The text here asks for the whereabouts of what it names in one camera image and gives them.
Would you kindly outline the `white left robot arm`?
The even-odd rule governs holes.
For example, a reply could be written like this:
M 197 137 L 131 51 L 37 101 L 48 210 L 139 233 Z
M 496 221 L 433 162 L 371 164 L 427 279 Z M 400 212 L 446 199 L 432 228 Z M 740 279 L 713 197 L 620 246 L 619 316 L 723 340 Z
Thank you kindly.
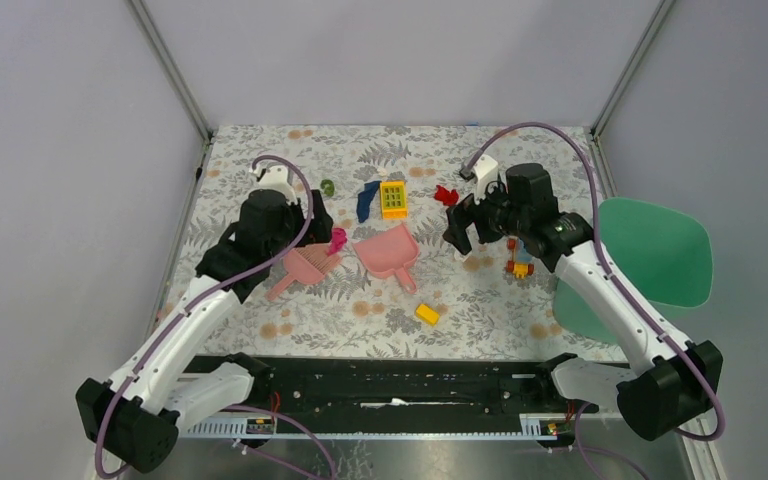
M 318 190 L 308 206 L 272 189 L 252 191 L 237 221 L 196 266 L 185 294 L 139 350 L 105 381 L 89 378 L 76 392 L 95 469 L 113 479 L 132 468 L 156 469 L 180 434 L 240 404 L 256 411 L 269 401 L 269 368 L 246 354 L 222 359 L 192 381 L 179 378 L 219 323 L 237 310 L 282 256 L 327 243 L 333 220 Z

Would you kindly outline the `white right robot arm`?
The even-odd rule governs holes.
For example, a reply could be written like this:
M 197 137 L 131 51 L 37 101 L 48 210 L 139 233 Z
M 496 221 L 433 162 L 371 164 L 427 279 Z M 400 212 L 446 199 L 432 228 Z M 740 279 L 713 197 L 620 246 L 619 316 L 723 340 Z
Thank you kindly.
M 709 411 L 717 425 L 697 440 L 712 441 L 726 420 L 717 386 L 723 356 L 710 341 L 696 343 L 673 326 L 628 280 L 607 253 L 591 224 L 563 212 L 548 172 L 537 163 L 500 174 L 490 157 L 462 170 L 474 181 L 472 194 L 447 209 L 446 242 L 466 255 L 474 227 L 482 244 L 505 237 L 521 240 L 527 252 L 570 286 L 614 336 L 625 369 L 562 356 L 533 386 L 535 402 L 557 412 L 572 399 L 618 411 L 641 438 L 655 440 Z

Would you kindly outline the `pink hand brush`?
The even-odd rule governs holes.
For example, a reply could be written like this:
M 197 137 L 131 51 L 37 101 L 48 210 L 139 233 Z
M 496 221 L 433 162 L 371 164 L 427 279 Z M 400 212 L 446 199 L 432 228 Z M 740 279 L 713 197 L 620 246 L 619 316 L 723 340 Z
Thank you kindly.
M 329 244 L 310 244 L 295 248 L 283 258 L 284 277 L 266 294 L 269 301 L 276 300 L 293 283 L 311 286 L 322 282 L 336 268 L 342 257 L 329 254 Z

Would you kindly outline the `pink dustpan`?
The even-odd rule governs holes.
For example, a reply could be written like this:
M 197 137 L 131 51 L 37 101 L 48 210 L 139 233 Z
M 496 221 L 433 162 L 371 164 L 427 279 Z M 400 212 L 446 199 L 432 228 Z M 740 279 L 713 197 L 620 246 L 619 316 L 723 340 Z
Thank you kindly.
M 352 244 L 364 268 L 375 278 L 395 277 L 408 294 L 417 292 L 409 269 L 419 258 L 420 248 L 405 223 Z

